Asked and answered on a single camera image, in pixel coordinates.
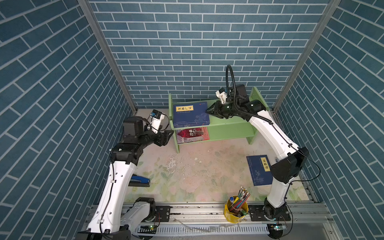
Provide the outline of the aluminium corner post left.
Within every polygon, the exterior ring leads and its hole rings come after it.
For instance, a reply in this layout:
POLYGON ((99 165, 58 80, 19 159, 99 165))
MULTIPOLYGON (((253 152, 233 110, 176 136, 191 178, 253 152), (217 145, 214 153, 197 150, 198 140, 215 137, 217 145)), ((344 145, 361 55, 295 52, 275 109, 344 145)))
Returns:
POLYGON ((103 31, 96 19, 96 16, 94 14, 94 11, 90 5, 90 2, 89 1, 86 1, 86 0, 78 0, 78 3, 95 35, 95 38, 97 40, 97 42, 99 43, 100 47, 101 47, 101 50, 103 51, 105 57, 106 57, 106 60, 108 62, 108 64, 110 65, 111 67, 111 70, 114 74, 114 76, 116 77, 116 80, 133 112, 134 115, 136 115, 137 113, 137 110, 138 108, 136 107, 130 93, 129 93, 129 90, 127 88, 127 84, 125 83, 125 80, 121 74, 121 71, 119 70, 119 67, 117 65, 117 62, 113 56, 113 53, 107 43, 107 40, 103 34, 103 31))

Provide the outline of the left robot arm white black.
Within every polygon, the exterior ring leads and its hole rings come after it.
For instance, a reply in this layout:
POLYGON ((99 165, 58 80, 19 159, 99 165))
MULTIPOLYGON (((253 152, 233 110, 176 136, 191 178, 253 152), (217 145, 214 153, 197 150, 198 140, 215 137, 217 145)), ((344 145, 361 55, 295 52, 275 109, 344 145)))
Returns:
POLYGON ((144 149, 167 145, 174 133, 161 126, 164 119, 169 117, 154 110, 148 118, 133 116, 123 121, 122 138, 109 153, 109 173, 99 205, 87 229, 76 234, 77 240, 129 240, 142 221, 155 218, 153 198, 138 198, 125 215, 122 209, 144 149))

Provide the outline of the blue stapler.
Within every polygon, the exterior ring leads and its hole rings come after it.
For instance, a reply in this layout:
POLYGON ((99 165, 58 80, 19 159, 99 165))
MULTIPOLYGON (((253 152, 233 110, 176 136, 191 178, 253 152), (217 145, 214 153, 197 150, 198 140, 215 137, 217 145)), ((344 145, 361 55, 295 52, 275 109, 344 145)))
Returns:
POLYGON ((133 175, 131 177, 131 180, 129 182, 129 187, 143 187, 143 188, 149 188, 150 187, 150 179, 133 175))

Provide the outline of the aluminium corner post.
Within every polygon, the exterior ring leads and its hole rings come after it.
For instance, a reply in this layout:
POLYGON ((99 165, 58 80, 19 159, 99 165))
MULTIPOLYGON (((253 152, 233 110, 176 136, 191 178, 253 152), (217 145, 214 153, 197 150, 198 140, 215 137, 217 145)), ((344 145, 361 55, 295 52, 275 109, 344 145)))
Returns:
POLYGON ((309 38, 302 54, 298 58, 298 61, 296 65, 294 66, 290 76, 288 77, 285 86, 282 88, 281 93, 279 94, 276 102, 273 105, 273 113, 277 113, 281 105, 283 104, 283 101, 285 97, 288 95, 291 87, 296 81, 296 78, 298 77, 300 71, 302 70, 305 62, 307 61, 309 55, 311 54, 312 50, 314 49, 316 43, 318 42, 320 36, 322 35, 324 29, 326 28, 328 22, 330 21, 331 17, 335 13, 337 7, 339 6, 341 0, 331 0, 327 4, 324 13, 322 14, 318 24, 314 28, 314 31, 309 38))
POLYGON ((114 76, 116 77, 116 80, 133 112, 134 115, 136 115, 137 113, 137 110, 138 108, 136 107, 130 93, 129 93, 129 90, 127 88, 127 84, 125 83, 125 80, 121 74, 121 71, 119 70, 119 67, 117 65, 117 62, 113 56, 113 53, 107 43, 107 40, 103 34, 103 31, 96 19, 96 16, 94 14, 94 11, 90 5, 90 2, 89 1, 86 1, 86 0, 78 0, 78 3, 95 35, 95 38, 97 40, 97 42, 99 43, 100 47, 101 47, 101 50, 103 51, 105 57, 106 57, 106 60, 108 62, 108 64, 110 65, 111 67, 111 70, 114 74, 114 76))

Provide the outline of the blue book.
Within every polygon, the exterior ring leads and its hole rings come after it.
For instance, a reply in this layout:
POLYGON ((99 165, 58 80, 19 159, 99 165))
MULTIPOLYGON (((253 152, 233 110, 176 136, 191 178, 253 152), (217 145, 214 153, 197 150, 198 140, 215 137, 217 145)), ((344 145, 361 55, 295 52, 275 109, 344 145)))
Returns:
POLYGON ((254 186, 268 186, 272 184, 273 175, 267 155, 247 156, 247 163, 254 186))
POLYGON ((184 103, 173 106, 173 125, 175 128, 207 126, 210 117, 206 113, 207 102, 184 103))

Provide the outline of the aluminium corner post right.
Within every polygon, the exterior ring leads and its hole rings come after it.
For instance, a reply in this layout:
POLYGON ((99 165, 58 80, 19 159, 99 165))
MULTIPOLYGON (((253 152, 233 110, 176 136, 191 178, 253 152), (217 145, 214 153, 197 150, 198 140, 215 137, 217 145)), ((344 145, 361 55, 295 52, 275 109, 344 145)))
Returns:
POLYGON ((309 38, 302 54, 298 58, 298 61, 296 65, 294 66, 290 76, 288 77, 285 86, 282 88, 281 93, 279 94, 276 102, 273 105, 273 113, 277 113, 281 105, 283 104, 283 101, 285 97, 288 95, 291 87, 296 81, 296 78, 298 77, 300 71, 302 70, 305 62, 307 61, 309 55, 311 54, 312 50, 314 49, 316 43, 318 42, 320 36, 322 35, 324 29, 326 28, 328 22, 330 21, 331 17, 335 13, 337 7, 339 6, 341 0, 331 0, 327 4, 324 13, 322 14, 318 24, 314 28, 314 31, 309 38))

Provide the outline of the red pink Hamlet book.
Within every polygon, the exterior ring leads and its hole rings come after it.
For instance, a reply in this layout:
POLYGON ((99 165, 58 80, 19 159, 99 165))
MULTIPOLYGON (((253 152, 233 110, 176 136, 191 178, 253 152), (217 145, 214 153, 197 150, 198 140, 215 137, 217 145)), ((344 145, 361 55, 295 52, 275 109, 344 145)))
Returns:
POLYGON ((177 130, 177 143, 187 144, 210 140, 208 128, 192 128, 177 130))

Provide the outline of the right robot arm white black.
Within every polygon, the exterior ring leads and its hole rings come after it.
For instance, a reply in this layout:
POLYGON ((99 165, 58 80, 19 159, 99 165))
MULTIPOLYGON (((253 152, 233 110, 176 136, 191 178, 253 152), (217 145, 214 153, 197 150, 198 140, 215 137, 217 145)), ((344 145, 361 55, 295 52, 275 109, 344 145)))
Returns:
POLYGON ((308 160, 309 151, 283 132, 256 88, 250 95, 244 85, 221 88, 216 91, 216 97, 218 100, 208 107, 207 114, 219 119, 242 118, 256 128, 276 154, 270 161, 273 180, 263 209, 266 219, 276 220, 288 210, 287 193, 308 160))

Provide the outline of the yellow pen cup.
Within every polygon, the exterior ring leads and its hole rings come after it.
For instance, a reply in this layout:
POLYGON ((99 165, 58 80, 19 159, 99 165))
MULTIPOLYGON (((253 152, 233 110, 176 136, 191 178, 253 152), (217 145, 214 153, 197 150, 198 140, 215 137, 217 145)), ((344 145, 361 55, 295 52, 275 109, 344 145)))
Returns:
POLYGON ((231 196, 224 209, 226 220, 233 224, 238 224, 246 220, 249 214, 249 206, 245 200, 241 200, 238 196, 231 196))

